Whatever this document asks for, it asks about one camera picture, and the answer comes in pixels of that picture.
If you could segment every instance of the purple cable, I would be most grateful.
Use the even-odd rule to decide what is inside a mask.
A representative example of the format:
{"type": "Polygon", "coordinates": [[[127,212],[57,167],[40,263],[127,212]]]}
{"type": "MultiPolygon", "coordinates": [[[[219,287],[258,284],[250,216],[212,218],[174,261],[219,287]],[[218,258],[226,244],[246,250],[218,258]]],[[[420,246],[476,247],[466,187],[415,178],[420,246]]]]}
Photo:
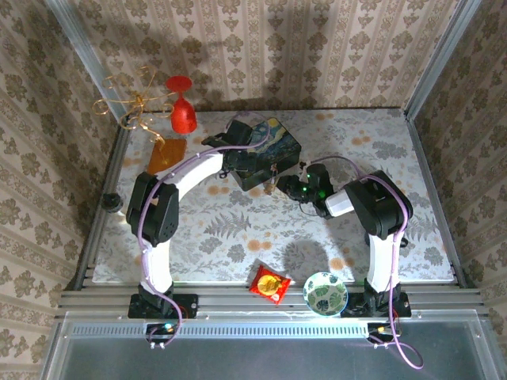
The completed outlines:
{"type": "Polygon", "coordinates": [[[358,178],[362,178],[362,177],[364,177],[366,175],[366,173],[363,172],[363,170],[361,170],[360,167],[357,166],[357,164],[354,161],[352,161],[350,158],[343,157],[343,156],[340,156],[338,154],[334,154],[334,155],[330,155],[330,156],[325,156],[325,157],[319,158],[318,160],[314,160],[311,163],[312,164],[316,164],[316,163],[319,163],[319,162],[322,162],[322,161],[325,161],[325,160],[329,160],[331,158],[337,158],[339,160],[345,160],[345,161],[347,161],[354,168],[354,170],[356,170],[358,178]]]}
{"type": "MultiPolygon", "coordinates": [[[[403,224],[400,227],[400,229],[398,230],[398,232],[395,233],[394,239],[393,239],[394,243],[396,243],[398,241],[399,237],[403,234],[403,231],[405,231],[406,224],[408,223],[408,220],[409,220],[409,215],[408,215],[408,211],[407,211],[407,209],[405,207],[405,204],[403,203],[403,201],[399,197],[399,195],[396,193],[396,191],[391,186],[389,186],[389,184],[385,180],[382,180],[382,179],[380,179],[378,177],[375,177],[375,176],[372,176],[370,174],[368,174],[364,178],[372,180],[372,181],[375,181],[375,182],[381,184],[383,187],[385,187],[385,189],[388,190],[389,193],[395,198],[396,202],[398,202],[398,205],[402,209],[403,224]]],[[[396,348],[398,349],[399,354],[401,355],[401,357],[403,358],[403,360],[405,360],[405,362],[409,366],[411,366],[415,370],[421,370],[422,367],[424,366],[424,361],[422,359],[421,354],[414,347],[410,346],[409,344],[400,343],[398,341],[398,337],[396,336],[395,319],[394,319],[394,316],[393,316],[393,290],[394,290],[394,286],[393,286],[393,274],[395,273],[395,270],[398,267],[398,259],[399,259],[399,252],[397,252],[398,250],[396,249],[396,247],[397,247],[397,245],[393,244],[393,253],[392,253],[392,259],[391,259],[391,275],[389,277],[389,324],[391,325],[391,330],[393,332],[393,341],[390,342],[390,344],[395,344],[396,345],[396,348]],[[415,352],[416,355],[421,360],[421,364],[417,365],[417,364],[412,363],[409,360],[409,358],[406,357],[405,352],[403,352],[402,346],[403,347],[408,347],[412,352],[415,352]]]]}
{"type": "MultiPolygon", "coordinates": [[[[236,115],[234,115],[232,117],[231,121],[234,120],[235,118],[237,118],[238,116],[240,116],[242,114],[247,114],[247,113],[248,112],[238,112],[236,115]]],[[[143,253],[143,275],[147,281],[148,286],[151,288],[153,293],[155,295],[157,295],[158,297],[165,299],[167,302],[169,302],[171,304],[171,306],[177,312],[177,328],[175,329],[174,334],[164,343],[164,346],[171,343],[173,341],[173,339],[176,337],[176,335],[178,334],[178,332],[180,331],[180,324],[182,323],[183,315],[181,314],[180,307],[177,305],[177,303],[175,301],[173,301],[171,298],[167,297],[165,294],[163,294],[160,291],[157,291],[155,289],[153,283],[151,282],[151,278],[148,275],[148,264],[147,264],[148,252],[147,252],[147,247],[143,242],[143,226],[144,226],[144,221],[146,219],[146,215],[148,212],[148,207],[150,206],[150,203],[153,200],[155,193],[158,191],[158,188],[160,188],[161,184],[165,180],[167,180],[169,177],[174,177],[174,175],[176,175],[177,173],[179,173],[184,168],[186,168],[187,166],[189,166],[190,164],[192,164],[196,160],[200,159],[201,157],[205,157],[210,154],[220,152],[221,150],[244,150],[244,149],[256,148],[256,147],[264,144],[266,141],[268,141],[269,136],[271,134],[271,127],[269,126],[267,119],[265,117],[263,117],[263,118],[266,121],[266,124],[268,126],[268,130],[266,132],[266,136],[260,142],[257,142],[253,145],[245,145],[245,146],[220,146],[218,148],[211,148],[211,149],[205,150],[204,152],[200,152],[200,153],[196,154],[195,156],[189,158],[188,160],[182,162],[180,165],[178,165],[176,168],[174,168],[174,170],[167,173],[164,177],[162,177],[160,180],[158,180],[158,182],[151,189],[151,192],[146,199],[146,203],[144,204],[143,210],[141,211],[141,215],[139,217],[139,226],[138,226],[138,230],[137,230],[137,240],[139,243],[139,247],[141,248],[141,252],[143,253]]]]}

